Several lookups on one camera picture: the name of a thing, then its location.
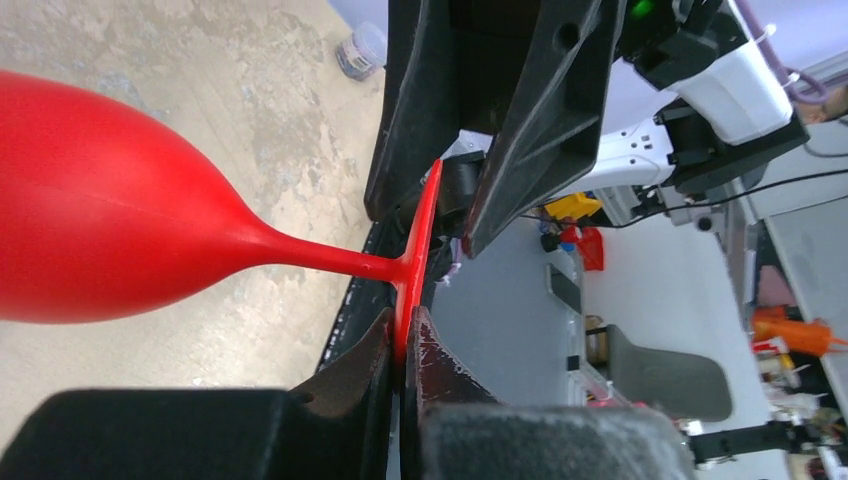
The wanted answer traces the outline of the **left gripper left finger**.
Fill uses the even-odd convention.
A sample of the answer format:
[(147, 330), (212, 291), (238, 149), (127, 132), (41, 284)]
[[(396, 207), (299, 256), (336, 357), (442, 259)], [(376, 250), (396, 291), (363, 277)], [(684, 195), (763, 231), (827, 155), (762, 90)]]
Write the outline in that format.
[(391, 321), (292, 390), (71, 390), (44, 401), (5, 479), (381, 479)]

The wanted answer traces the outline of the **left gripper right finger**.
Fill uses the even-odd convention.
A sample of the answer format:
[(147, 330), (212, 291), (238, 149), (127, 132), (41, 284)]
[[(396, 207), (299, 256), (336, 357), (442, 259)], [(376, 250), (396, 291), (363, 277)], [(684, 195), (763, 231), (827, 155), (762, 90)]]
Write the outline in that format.
[(404, 479), (693, 479), (682, 435), (644, 407), (510, 406), (413, 309), (401, 395)]

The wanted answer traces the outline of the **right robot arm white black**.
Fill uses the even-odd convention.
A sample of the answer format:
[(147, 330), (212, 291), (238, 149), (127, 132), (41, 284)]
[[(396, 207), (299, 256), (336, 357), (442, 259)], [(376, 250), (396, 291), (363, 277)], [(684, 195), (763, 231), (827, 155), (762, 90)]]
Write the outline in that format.
[(469, 257), (556, 196), (697, 197), (808, 138), (744, 1), (392, 1), (385, 79), (366, 211), (403, 205), (461, 131), (488, 134), (442, 205)]

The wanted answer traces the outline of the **red wine glass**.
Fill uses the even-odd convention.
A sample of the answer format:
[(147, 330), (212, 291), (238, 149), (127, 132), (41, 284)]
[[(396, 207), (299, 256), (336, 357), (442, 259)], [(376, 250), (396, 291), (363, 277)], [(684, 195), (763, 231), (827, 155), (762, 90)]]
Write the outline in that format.
[(420, 303), (443, 164), (404, 253), (284, 234), (216, 166), (152, 117), (78, 87), (1, 74), (1, 316), (108, 321), (156, 310), (248, 268), (283, 264), (392, 284), (393, 353)]

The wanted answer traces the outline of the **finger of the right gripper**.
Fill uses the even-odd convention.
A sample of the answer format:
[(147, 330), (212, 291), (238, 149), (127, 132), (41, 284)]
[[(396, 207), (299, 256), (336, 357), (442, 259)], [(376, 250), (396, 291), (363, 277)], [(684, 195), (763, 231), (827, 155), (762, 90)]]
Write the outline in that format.
[(405, 201), (459, 131), (448, 1), (390, 1), (380, 126), (364, 194), (370, 220)]
[(596, 163), (626, 2), (543, 1), (462, 237), (474, 259), (516, 218)]

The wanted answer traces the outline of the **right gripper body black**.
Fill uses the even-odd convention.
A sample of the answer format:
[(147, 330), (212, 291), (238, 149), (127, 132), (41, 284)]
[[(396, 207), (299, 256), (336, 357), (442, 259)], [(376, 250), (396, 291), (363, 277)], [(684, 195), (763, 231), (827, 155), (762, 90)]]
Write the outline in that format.
[[(501, 130), (543, 1), (453, 1), (459, 125)], [(626, 13), (613, 62), (623, 58), (654, 74), (672, 57), (671, 43), (703, 35), (700, 1), (624, 1)]]

